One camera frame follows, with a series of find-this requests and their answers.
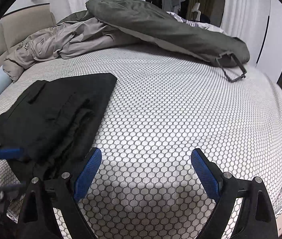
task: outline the honeycomb pattern mattress cover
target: honeycomb pattern mattress cover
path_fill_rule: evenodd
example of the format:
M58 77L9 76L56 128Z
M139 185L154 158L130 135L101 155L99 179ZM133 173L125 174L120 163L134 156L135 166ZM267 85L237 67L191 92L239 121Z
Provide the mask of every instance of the honeycomb pattern mattress cover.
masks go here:
M220 68L186 55L149 45L110 48L37 63L0 95L0 114L36 80L114 74L94 142L102 164L78 205L98 238L195 238L215 206L191 166L196 147L236 178L260 176L275 213L282 211L282 90L246 68L244 80L229 83ZM0 186L17 182L0 160ZM17 220L21 203L9 207L11 218ZM71 238L61 212L55 215Z

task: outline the black clothing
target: black clothing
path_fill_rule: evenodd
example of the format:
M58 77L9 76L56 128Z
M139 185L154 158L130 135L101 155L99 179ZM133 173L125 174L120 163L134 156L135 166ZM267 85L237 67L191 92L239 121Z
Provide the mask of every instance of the black clothing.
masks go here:
M19 181L42 180L85 166L116 83L110 73L36 81L0 115L1 147L20 147L24 157L8 160Z

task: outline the mattress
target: mattress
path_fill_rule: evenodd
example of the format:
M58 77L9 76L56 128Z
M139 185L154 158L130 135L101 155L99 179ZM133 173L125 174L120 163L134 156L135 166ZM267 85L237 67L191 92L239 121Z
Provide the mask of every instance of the mattress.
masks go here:
M114 74L94 142L102 164L78 205L98 238L195 238L215 206L191 166L196 147L236 178L260 176L275 213L282 210L282 90L254 66L246 68L244 80L229 83L220 68L190 56L149 45L110 48L37 63L0 95L0 114L36 80ZM17 182L0 160L0 186ZM17 220L21 203L9 207L11 218ZM223 238L232 233L240 203Z

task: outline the gray duvet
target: gray duvet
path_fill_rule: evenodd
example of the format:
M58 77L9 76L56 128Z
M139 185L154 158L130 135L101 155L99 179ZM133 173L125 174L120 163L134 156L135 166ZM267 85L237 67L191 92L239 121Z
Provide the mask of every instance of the gray duvet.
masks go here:
M38 61L61 56L76 57L86 52L113 46L151 42L169 51L191 55L217 66L224 52L233 52L242 62L249 61L246 44L201 28L176 21L157 6L141 0L89 0L87 11L69 15L54 28L29 36L7 56L3 69L17 81L25 69ZM223 67L236 63L227 55Z

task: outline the blue gripper pad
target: blue gripper pad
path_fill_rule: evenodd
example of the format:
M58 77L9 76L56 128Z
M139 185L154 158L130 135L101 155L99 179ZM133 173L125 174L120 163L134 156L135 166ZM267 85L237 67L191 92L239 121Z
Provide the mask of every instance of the blue gripper pad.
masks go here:
M0 148L0 159L20 159L22 156L22 148Z
M207 196L210 199L214 199L217 203L221 198L218 182L196 150L192 151L191 163L206 191Z
M96 175L102 160L102 154L100 149L96 149L94 154L91 156L87 165L75 181L74 195L73 198L76 202L84 198L87 194L91 183Z

